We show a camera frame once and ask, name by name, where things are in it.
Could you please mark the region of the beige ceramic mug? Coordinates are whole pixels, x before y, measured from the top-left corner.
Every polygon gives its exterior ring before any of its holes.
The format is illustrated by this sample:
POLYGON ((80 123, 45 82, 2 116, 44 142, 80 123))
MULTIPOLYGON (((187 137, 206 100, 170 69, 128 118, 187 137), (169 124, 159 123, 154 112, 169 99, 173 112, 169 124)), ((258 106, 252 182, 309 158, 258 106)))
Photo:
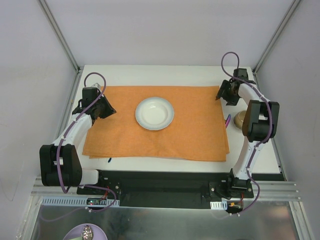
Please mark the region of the beige ceramic mug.
POLYGON ((246 116, 246 111, 242 110, 238 112, 233 118, 233 123, 239 130, 242 130, 245 116, 246 116))

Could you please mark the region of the iridescent purple knife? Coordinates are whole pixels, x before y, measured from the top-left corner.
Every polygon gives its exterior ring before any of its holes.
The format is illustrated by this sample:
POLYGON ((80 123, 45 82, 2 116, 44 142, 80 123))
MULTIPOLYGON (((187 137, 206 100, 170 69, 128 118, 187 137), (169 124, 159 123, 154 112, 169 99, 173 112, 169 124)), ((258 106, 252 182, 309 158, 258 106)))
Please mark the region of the iridescent purple knife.
POLYGON ((231 121, 231 114, 229 114, 228 116, 227 116, 227 119, 225 120, 225 127, 227 128, 228 126, 229 126, 229 124, 230 124, 230 121, 231 121))

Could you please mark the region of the white ceramic plate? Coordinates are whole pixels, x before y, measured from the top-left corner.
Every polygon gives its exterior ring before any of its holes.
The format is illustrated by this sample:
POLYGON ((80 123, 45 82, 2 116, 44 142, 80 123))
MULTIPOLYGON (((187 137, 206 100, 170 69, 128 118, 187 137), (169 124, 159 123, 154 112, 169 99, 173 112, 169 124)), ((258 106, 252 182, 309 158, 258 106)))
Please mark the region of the white ceramic plate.
POLYGON ((135 119, 144 129, 159 131, 173 121, 175 111, 172 104, 161 97, 149 97, 141 101, 135 110, 135 119))

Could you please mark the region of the orange cloth placemat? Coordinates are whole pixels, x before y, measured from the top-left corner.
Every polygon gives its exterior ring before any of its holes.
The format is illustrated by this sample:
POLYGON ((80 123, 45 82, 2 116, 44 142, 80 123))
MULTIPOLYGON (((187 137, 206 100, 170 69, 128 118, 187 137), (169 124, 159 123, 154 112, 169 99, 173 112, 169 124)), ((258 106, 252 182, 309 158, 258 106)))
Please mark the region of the orange cloth placemat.
POLYGON ((116 113, 98 119, 87 132, 83 155, 90 158, 159 157, 224 162, 229 153, 218 86, 108 86, 105 95, 116 113), (162 130, 141 127, 139 103, 160 97, 174 110, 162 130))

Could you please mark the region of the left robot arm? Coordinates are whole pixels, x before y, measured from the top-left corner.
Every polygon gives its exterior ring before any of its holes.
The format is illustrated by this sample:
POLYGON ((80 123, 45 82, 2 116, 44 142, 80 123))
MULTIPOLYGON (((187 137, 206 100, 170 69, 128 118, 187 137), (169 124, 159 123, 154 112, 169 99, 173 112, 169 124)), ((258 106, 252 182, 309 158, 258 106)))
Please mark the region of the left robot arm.
POLYGON ((39 150, 41 181, 44 186, 66 188, 88 185, 96 195, 103 193, 106 182, 99 178, 96 169, 82 168, 77 149, 97 119, 105 119, 116 113, 101 92, 102 87, 94 84, 82 89, 82 99, 73 110, 71 121, 62 134, 49 145, 39 150))

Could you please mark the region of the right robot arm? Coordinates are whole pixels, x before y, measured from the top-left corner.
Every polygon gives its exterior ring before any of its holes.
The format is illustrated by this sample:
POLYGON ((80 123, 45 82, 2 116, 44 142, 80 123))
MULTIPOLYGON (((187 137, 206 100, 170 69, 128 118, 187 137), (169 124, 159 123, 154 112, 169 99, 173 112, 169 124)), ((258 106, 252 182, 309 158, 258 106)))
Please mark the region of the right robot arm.
POLYGON ((280 105, 263 96, 245 68, 236 68, 231 79, 222 82, 215 99, 225 100, 228 106, 236 106, 243 99, 247 105, 241 127, 243 146, 224 188, 229 197, 235 198, 249 187, 261 149, 276 134, 280 105))

